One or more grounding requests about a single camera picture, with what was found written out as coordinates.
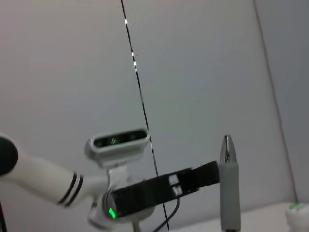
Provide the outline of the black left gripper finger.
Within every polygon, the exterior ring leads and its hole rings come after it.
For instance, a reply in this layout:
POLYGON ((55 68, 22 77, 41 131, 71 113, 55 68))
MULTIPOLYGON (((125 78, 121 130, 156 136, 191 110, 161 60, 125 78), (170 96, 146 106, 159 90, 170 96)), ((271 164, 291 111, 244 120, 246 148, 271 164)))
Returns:
POLYGON ((183 192, 192 192, 201 187, 220 183, 219 168, 216 161, 209 162, 200 167, 182 171, 178 180, 183 192))

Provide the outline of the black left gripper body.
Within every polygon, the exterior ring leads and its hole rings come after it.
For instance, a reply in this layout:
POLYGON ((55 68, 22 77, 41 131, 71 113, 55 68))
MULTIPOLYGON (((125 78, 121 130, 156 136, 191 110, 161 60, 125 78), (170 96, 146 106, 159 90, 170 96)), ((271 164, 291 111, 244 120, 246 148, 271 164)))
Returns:
POLYGON ((183 173, 169 173, 136 181, 130 178, 112 186, 112 209, 117 217, 152 209, 183 195, 183 173))

